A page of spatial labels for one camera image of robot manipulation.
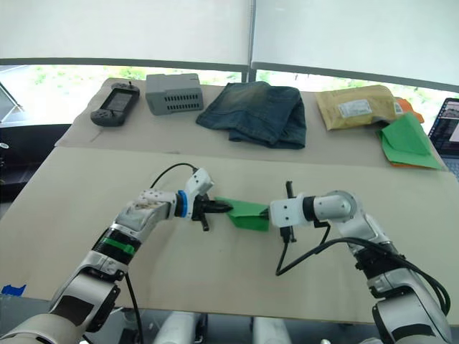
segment black cable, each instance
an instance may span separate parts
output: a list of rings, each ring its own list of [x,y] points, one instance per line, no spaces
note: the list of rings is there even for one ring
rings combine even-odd
[[[155,181],[151,184],[150,188],[153,188],[156,185],[156,183],[158,183],[159,179],[161,179],[162,176],[164,176],[171,169],[173,169],[173,168],[175,168],[177,166],[189,166],[193,170],[193,173],[197,171],[197,168],[194,167],[190,163],[176,163],[176,164],[174,164],[172,166],[169,166],[166,170],[161,172],[161,174],[158,177],[156,177]],[[141,314],[138,311],[136,295],[134,294],[134,289],[132,288],[131,279],[129,278],[129,274],[128,273],[126,273],[126,284],[128,285],[129,295],[131,296],[131,300],[132,300],[132,303],[133,303],[133,306],[134,306],[134,313],[136,314],[138,336],[139,336],[141,344],[143,344],[143,330],[142,330]]]
[[[126,284],[128,285],[128,289],[129,289],[129,294],[131,295],[132,304],[134,306],[134,313],[136,314],[138,337],[140,338],[141,344],[143,344],[143,330],[142,330],[141,314],[138,311],[137,300],[136,300],[136,296],[134,295],[134,289],[132,288],[131,279],[129,278],[129,274],[126,273],[125,277],[126,277]]]
[[[87,344],[94,344],[94,342],[89,339],[86,335],[82,335],[82,338],[87,341]]]
[[[197,168],[194,167],[192,164],[190,163],[176,163],[170,167],[168,167],[167,169],[165,169],[163,172],[161,172],[161,174],[155,179],[155,181],[151,184],[150,188],[153,188],[156,183],[158,183],[159,179],[161,179],[162,176],[164,176],[166,173],[168,173],[172,168],[175,168],[177,166],[189,166],[193,169],[193,172],[197,171]]]
[[[426,280],[426,282],[434,290],[435,294],[437,295],[438,302],[440,303],[440,308],[443,311],[443,313],[445,315],[447,315],[448,312],[450,311],[450,307],[451,307],[450,296],[449,296],[448,292],[446,291],[446,289],[435,278],[433,278],[432,276],[430,276],[426,272],[423,272],[419,267],[417,267],[416,265],[414,265],[411,262],[408,262],[405,258],[403,258],[403,257],[401,257],[401,256],[399,256],[397,254],[393,254],[391,251],[389,251],[388,249],[385,249],[381,245],[378,245],[378,244],[375,244],[373,242],[369,242],[368,240],[364,240],[364,239],[360,239],[360,238],[332,239],[332,240],[329,240],[328,242],[320,244],[317,247],[314,247],[312,250],[306,252],[305,254],[300,256],[299,258],[297,258],[294,261],[292,261],[286,267],[280,269],[280,265],[278,265],[278,268],[276,270],[276,276],[281,276],[282,274],[285,274],[287,271],[289,271],[290,269],[294,268],[296,265],[300,264],[303,260],[309,258],[310,256],[312,256],[314,254],[321,253],[323,250],[328,249],[330,246],[332,246],[334,244],[338,244],[340,242],[345,242],[347,244],[355,244],[355,245],[359,245],[359,246],[365,247],[367,249],[371,249],[371,250],[383,255],[387,259],[390,259],[390,260],[392,260],[394,262],[397,262],[401,267],[410,269],[413,272],[418,273],[419,275],[421,275],[424,278],[424,280]],[[285,256],[285,252],[284,251],[286,251],[285,246],[284,246],[283,254],[281,256],[282,258]]]
[[[325,234],[323,235],[321,243],[319,245],[325,244],[325,242],[327,241],[328,235],[330,234],[330,228],[331,225],[327,224],[327,229],[325,230]]]
[[[275,270],[275,274],[277,276],[279,276],[278,272],[279,272],[280,268],[282,267],[282,264],[284,263],[284,258],[285,258],[285,253],[287,253],[287,248],[288,248],[288,242],[284,242],[284,248],[282,250],[282,254],[280,255],[278,267]]]

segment green paper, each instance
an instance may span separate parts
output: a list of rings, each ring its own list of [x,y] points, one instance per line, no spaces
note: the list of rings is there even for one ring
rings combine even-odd
[[[412,113],[385,127],[380,133],[382,149],[392,163],[442,169],[417,118]]]
[[[268,206],[258,203],[236,201],[224,197],[215,197],[218,201],[226,201],[232,205],[233,209],[228,211],[231,222],[238,228],[252,229],[255,231],[268,231],[270,222],[260,217],[260,213]]]
[[[382,130],[387,142],[397,151],[429,155],[429,138],[424,134],[419,120],[406,113]]]

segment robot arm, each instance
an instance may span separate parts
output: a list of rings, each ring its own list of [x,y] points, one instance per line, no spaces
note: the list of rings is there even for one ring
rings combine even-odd
[[[115,306],[120,292],[118,282],[158,222],[175,216],[203,221],[204,212],[231,209],[225,203],[209,201],[206,192],[213,185],[207,172],[200,168],[183,191],[149,189],[142,192],[116,216],[58,289],[50,312],[29,318],[4,335],[0,343],[70,344],[76,343],[85,332],[98,331]]]
[[[345,191],[320,197],[300,194],[294,199],[274,201],[270,218],[278,227],[330,221],[342,237],[364,239],[402,257],[378,223],[365,213],[358,198]],[[366,275],[373,296],[384,298],[372,310],[384,343],[416,335],[428,336],[426,342],[432,338],[438,338],[439,343],[452,342],[445,314],[415,272],[361,245],[349,244],[349,249],[357,260],[356,267]]]

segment laptop screen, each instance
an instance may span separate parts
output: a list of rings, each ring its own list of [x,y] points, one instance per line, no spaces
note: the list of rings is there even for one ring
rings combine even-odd
[[[459,157],[459,99],[445,100],[429,137],[441,156]]]

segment gray plastic box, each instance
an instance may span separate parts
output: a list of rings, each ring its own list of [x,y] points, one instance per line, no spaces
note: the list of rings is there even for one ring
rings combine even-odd
[[[154,115],[204,108],[198,74],[146,76],[146,101]]]

